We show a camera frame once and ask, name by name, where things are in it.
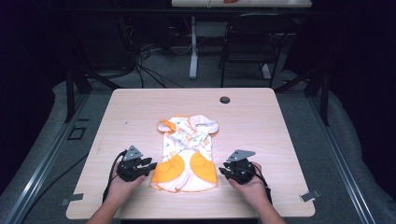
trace metal bracket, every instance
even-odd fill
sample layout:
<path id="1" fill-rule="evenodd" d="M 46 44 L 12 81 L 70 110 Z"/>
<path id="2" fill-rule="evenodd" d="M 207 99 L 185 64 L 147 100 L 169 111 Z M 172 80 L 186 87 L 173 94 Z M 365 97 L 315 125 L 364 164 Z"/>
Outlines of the metal bracket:
<path id="1" fill-rule="evenodd" d="M 69 134 L 69 136 L 67 137 L 67 140 L 81 140 L 82 136 L 84 136 L 85 131 L 87 130 L 87 128 L 76 128 L 76 125 L 73 127 L 72 132 Z M 76 132 L 80 131 L 79 136 L 75 136 Z"/>
<path id="2" fill-rule="evenodd" d="M 74 194 L 74 195 L 70 196 L 70 198 L 68 198 L 68 199 L 62 199 L 59 202 L 59 205 L 60 206 L 67 206 L 67 205 L 70 204 L 70 202 L 82 200 L 83 196 L 84 196 L 84 194 L 82 194 L 82 193 Z"/>
<path id="3" fill-rule="evenodd" d="M 256 155 L 256 152 L 253 151 L 245 151 L 241 149 L 237 149 L 228 159 L 227 161 L 241 161 L 246 159 L 247 157 Z"/>
<path id="4" fill-rule="evenodd" d="M 314 191 L 311 191 L 311 192 L 307 192 L 306 194 L 304 194 L 304 195 L 300 195 L 300 199 L 303 201 L 303 202 L 308 202 L 308 201 L 314 201 L 316 198 L 318 198 L 318 197 L 320 197 L 320 192 L 316 189 L 316 190 L 314 190 Z"/>
<path id="5" fill-rule="evenodd" d="M 136 147 L 130 146 L 122 160 L 131 161 L 142 156 L 143 154 Z"/>

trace white table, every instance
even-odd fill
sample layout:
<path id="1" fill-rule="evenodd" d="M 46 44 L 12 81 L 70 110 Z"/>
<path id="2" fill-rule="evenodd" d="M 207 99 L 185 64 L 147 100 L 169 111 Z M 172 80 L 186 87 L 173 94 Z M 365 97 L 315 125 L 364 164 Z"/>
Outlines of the white table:
<path id="1" fill-rule="evenodd" d="M 223 3 L 223 0 L 172 0 L 173 7 L 311 7 L 311 0 L 239 0 L 235 3 Z M 218 28 L 219 33 L 212 36 L 224 35 L 225 23 L 223 25 L 209 25 L 210 34 L 213 34 L 213 28 Z M 190 79 L 197 78 L 198 50 L 196 47 L 197 24 L 195 18 L 191 20 L 191 63 Z"/>
<path id="2" fill-rule="evenodd" d="M 231 102 L 221 103 L 222 96 Z M 282 217 L 315 214 L 313 203 L 300 199 L 308 187 L 274 92 L 224 88 L 114 91 L 74 192 L 82 193 L 83 199 L 69 204 L 67 217 L 91 217 L 102 203 L 112 162 L 130 145 L 142 151 L 144 158 L 161 161 L 163 133 L 157 130 L 157 123 L 175 114 L 204 115 L 219 123 L 219 131 L 212 136 L 218 186 L 195 193 L 158 191 L 149 186 L 151 172 L 117 218 L 257 217 L 218 169 L 236 149 L 256 152 L 248 159 L 262 165 L 274 207 Z"/>

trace cable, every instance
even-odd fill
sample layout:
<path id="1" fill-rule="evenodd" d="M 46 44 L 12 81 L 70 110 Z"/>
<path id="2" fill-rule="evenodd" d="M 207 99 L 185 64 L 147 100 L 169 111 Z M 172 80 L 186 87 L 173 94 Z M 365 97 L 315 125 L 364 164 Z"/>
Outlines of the cable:
<path id="1" fill-rule="evenodd" d="M 210 37 L 205 37 L 203 40 L 201 40 L 199 43 L 197 43 L 197 46 L 198 46 L 198 45 L 201 45 L 202 43 L 204 43 L 207 39 L 210 39 Z M 190 51 L 190 49 L 192 48 L 192 44 L 190 44 L 190 45 L 189 45 L 189 48 L 188 48 L 187 50 L 185 50 L 184 52 L 177 52 L 177 51 L 175 50 L 175 48 L 186 48 L 186 47 L 171 47 L 171 50 L 172 50 L 175 54 L 182 55 L 182 54 L 185 54 L 185 53 L 187 53 L 187 52 Z"/>
<path id="2" fill-rule="evenodd" d="M 172 81 L 171 79 L 164 77 L 161 74 L 159 74 L 158 72 L 153 71 L 153 70 L 143 66 L 143 61 L 149 58 L 150 52 L 153 50 L 153 49 L 149 49 L 149 48 L 151 48 L 153 46 L 155 46 L 155 45 L 147 44 L 146 46 L 142 47 L 142 49 L 140 50 L 140 52 L 138 54 L 138 57 L 136 58 L 136 64 L 134 65 L 136 72 L 140 76 L 140 81 L 142 82 L 142 89 L 144 88 L 144 82 L 143 82 L 143 77 L 142 77 L 142 73 L 141 73 L 142 71 L 146 72 L 149 76 L 151 76 L 163 88 L 167 88 L 165 85 L 165 82 L 164 82 L 165 80 L 179 86 L 180 88 L 183 88 L 182 86 L 180 86 L 176 82 Z"/>
<path id="3" fill-rule="evenodd" d="M 83 161 L 84 159 L 86 159 L 88 157 L 88 154 L 85 154 L 81 159 L 79 159 L 78 161 L 76 161 L 76 163 L 74 163 L 72 166 L 70 166 L 66 171 L 64 171 L 63 173 L 61 173 L 55 180 L 53 180 L 42 192 L 40 195 L 38 195 L 38 197 L 35 199 L 35 201 L 32 203 L 32 205 L 29 207 L 29 209 L 27 210 L 27 212 L 25 213 L 25 215 L 23 216 L 23 219 L 21 221 L 21 223 L 23 223 L 25 221 L 25 219 L 28 217 L 29 213 L 32 212 L 32 209 L 35 207 L 35 205 L 38 203 L 38 201 L 44 196 L 45 193 L 47 193 L 47 191 L 59 180 L 61 179 L 64 175 L 66 175 L 69 171 L 71 171 L 73 168 L 75 168 L 81 161 Z"/>
<path id="4" fill-rule="evenodd" d="M 134 65 L 132 65 L 131 67 L 123 69 L 122 71 L 120 71 L 117 74 L 112 74 L 112 75 L 101 74 L 101 77 L 105 77 L 106 79 L 112 79 L 112 78 L 116 78 L 116 77 L 124 77 L 124 76 L 130 74 L 132 71 L 134 71 Z"/>
<path id="5" fill-rule="evenodd" d="M 107 181 L 107 186 L 105 189 L 105 192 L 103 192 L 103 200 L 102 203 L 105 201 L 107 194 L 108 194 L 108 190 L 110 188 L 110 184 L 113 181 L 114 178 L 116 178 L 118 175 L 113 177 L 113 171 L 114 171 L 114 167 L 116 166 L 117 160 L 121 157 L 121 156 L 125 156 L 127 150 L 122 151 L 117 157 L 116 159 L 113 161 L 113 164 L 111 165 L 111 169 L 110 169 L 110 174 L 108 175 L 108 181 Z"/>
<path id="6" fill-rule="evenodd" d="M 191 34 L 191 29 L 190 29 L 189 24 L 187 23 L 186 17 L 183 17 L 183 21 L 184 21 L 184 24 L 186 25 L 187 29 L 189 30 L 189 32 L 190 32 L 190 34 Z M 191 48 L 192 48 L 192 44 L 190 44 L 190 45 L 189 45 L 189 48 L 188 48 L 187 50 L 185 50 L 184 52 L 177 52 L 177 51 L 175 50 L 175 47 L 171 46 L 171 50 L 172 50 L 175 54 L 179 54 L 179 55 L 185 54 L 185 53 L 189 52 Z"/>
<path id="7" fill-rule="evenodd" d="M 268 187 L 268 184 L 265 181 L 264 176 L 262 175 L 262 171 L 255 164 L 253 164 L 253 163 L 251 163 L 251 164 L 255 167 L 255 169 L 259 170 L 260 175 L 258 175 L 256 172 L 254 172 L 254 175 L 257 176 L 264 184 L 265 194 L 267 195 L 268 201 L 272 204 L 273 201 L 272 201 L 272 197 L 271 197 L 271 189 Z M 250 173 L 251 175 L 253 175 L 253 172 L 246 170 L 246 169 L 242 169 L 242 168 L 238 168 L 238 167 L 234 167 L 234 169 L 244 171 L 244 172 L 247 172 L 247 173 Z"/>

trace table leg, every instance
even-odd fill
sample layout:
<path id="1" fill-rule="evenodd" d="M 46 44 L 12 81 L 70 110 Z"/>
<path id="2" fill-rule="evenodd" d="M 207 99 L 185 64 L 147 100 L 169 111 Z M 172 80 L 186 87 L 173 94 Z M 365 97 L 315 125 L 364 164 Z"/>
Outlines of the table leg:
<path id="1" fill-rule="evenodd" d="M 190 79 L 197 78 L 197 65 L 198 65 L 198 50 L 197 50 L 197 35 L 195 29 L 195 17 L 191 18 L 191 64 L 190 64 Z"/>

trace small round object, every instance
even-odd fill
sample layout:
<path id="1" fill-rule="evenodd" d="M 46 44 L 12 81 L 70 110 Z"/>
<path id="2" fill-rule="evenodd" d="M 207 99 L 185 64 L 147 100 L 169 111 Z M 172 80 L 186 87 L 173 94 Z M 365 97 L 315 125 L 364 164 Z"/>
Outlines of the small round object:
<path id="1" fill-rule="evenodd" d="M 227 105 L 227 104 L 229 104 L 231 102 L 231 99 L 228 96 L 221 96 L 220 97 L 220 101 L 221 101 L 222 104 Z"/>

